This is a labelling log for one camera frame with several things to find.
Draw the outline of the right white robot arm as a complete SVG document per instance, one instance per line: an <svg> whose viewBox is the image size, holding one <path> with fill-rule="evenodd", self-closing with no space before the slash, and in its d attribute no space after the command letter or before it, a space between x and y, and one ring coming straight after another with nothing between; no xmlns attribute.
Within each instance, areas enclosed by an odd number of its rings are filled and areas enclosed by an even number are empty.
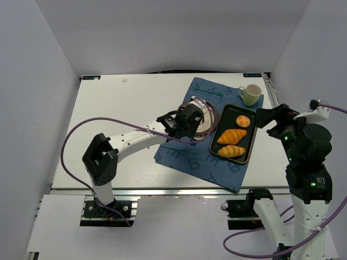
<svg viewBox="0 0 347 260"><path fill-rule="evenodd" d="M286 180L294 209L294 234L290 234L274 212L270 198L256 197L254 211L261 218L276 247L271 259L325 259L326 214L332 201L332 178L324 161L332 151L331 133L319 122L328 119L327 104L313 100L310 110L298 113L281 104L256 110L256 126L281 141L289 164Z"/></svg>

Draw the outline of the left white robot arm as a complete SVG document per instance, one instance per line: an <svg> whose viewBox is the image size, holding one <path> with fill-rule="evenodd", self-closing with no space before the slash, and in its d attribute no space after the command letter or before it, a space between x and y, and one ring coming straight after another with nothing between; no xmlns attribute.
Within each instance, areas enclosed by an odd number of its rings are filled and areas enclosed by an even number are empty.
<svg viewBox="0 0 347 260"><path fill-rule="evenodd" d="M94 198L106 210L116 209L117 202L112 193L118 163L126 157L153 145L168 140L193 138L204 117L204 104L198 100L188 102L185 107L158 117L144 128L106 137L97 134L82 157L92 181Z"/></svg>

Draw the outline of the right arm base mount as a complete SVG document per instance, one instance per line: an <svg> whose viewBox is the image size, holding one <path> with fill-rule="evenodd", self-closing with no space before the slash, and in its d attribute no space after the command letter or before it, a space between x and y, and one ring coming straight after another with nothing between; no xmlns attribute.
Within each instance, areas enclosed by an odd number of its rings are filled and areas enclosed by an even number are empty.
<svg viewBox="0 0 347 260"><path fill-rule="evenodd" d="M268 198L273 200L273 196L268 189L250 189L244 200L226 200L221 204L221 209L228 213L230 218L257 217L253 207L256 200Z"/></svg>

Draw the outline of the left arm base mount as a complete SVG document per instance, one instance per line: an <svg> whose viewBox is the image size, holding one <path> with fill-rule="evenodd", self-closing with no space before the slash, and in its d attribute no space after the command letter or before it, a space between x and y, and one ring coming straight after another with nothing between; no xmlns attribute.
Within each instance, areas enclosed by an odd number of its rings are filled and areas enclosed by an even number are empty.
<svg viewBox="0 0 347 260"><path fill-rule="evenodd" d="M113 202L102 206L93 195L86 195L82 207L82 221L116 221L134 220L137 202L140 197L115 195Z"/></svg>

